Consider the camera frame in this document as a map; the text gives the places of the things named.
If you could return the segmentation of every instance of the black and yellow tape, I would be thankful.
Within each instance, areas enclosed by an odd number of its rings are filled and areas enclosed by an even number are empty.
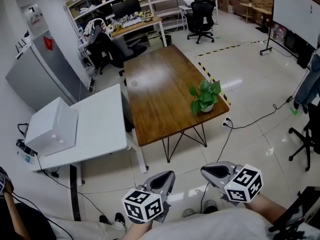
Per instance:
[[[251,44],[260,43],[260,42],[265,42],[265,41],[267,41],[267,40],[254,41],[254,42],[251,42]]]
[[[235,45],[235,46],[230,46],[230,47],[222,48],[222,49],[219,49],[219,50],[213,50],[213,51],[210,51],[210,52],[206,52],[206,53],[204,53],[204,54],[199,54],[199,55],[197,55],[197,56],[195,56],[195,57],[197,58],[197,57],[201,57],[201,56],[204,56],[204,55],[213,54],[213,53],[216,53],[216,52],[219,52],[219,51],[228,50],[228,49],[230,49],[230,48],[236,48],[236,47],[239,47],[239,46],[240,46],[240,44]]]
[[[208,72],[208,70],[205,69],[205,67],[200,63],[198,62],[198,64],[200,65],[200,67],[204,70],[204,72],[208,75],[208,77],[210,78],[210,80],[212,82],[215,82],[216,80],[214,80],[214,78],[211,76],[211,74]],[[228,100],[227,96],[225,95],[225,93],[223,91],[221,91],[221,94],[223,96],[223,98],[225,99],[225,101],[231,105],[230,101]]]

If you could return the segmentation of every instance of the trash bin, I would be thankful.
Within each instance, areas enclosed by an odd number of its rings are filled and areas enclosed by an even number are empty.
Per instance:
[[[164,35],[164,36],[165,36],[166,45],[167,45],[167,46],[172,45],[171,35],[166,34],[166,35]],[[163,46],[165,46],[165,45],[164,45],[164,41],[162,40],[162,36],[160,37],[160,39],[161,39],[161,41],[162,41]]]

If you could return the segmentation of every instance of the electrical outlet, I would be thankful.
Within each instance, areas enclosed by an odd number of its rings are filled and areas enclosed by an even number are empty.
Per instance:
[[[224,127],[224,128],[227,127],[227,124],[230,122],[230,119],[231,119],[230,115],[227,115],[227,116],[224,118],[221,126]]]

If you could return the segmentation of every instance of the refrigerator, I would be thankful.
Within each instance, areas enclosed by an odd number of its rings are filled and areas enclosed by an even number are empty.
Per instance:
[[[52,49],[44,37],[52,40]],[[69,106],[91,94],[47,30],[15,60],[6,80],[25,104],[36,112],[58,97]]]

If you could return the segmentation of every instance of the green leaves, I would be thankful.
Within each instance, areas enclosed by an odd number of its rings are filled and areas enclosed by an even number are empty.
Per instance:
[[[190,94],[196,97],[196,100],[190,105],[190,109],[195,116],[197,116],[199,111],[206,109],[212,104],[218,103],[217,96],[221,92],[220,81],[209,83],[206,79],[203,79],[198,88],[200,94],[198,94],[193,84],[189,88]]]
[[[196,90],[196,88],[194,87],[193,84],[190,86],[189,91],[190,91],[190,94],[191,94],[192,96],[198,97],[197,90]]]

